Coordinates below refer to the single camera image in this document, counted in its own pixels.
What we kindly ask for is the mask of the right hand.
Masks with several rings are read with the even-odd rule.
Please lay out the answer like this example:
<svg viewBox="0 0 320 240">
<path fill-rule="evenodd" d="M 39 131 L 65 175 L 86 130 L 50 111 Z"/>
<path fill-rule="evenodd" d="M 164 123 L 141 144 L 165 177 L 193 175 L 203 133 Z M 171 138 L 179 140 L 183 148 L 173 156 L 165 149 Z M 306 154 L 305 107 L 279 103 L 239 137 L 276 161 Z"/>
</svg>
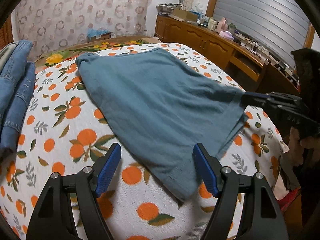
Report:
<svg viewBox="0 0 320 240">
<path fill-rule="evenodd" d="M 312 150 L 311 162 L 319 161 L 319 139 L 308 137 L 300 139 L 299 131 L 292 127 L 289 136 L 289 160 L 292 166 L 303 164 L 303 153 L 305 150 Z"/>
</svg>

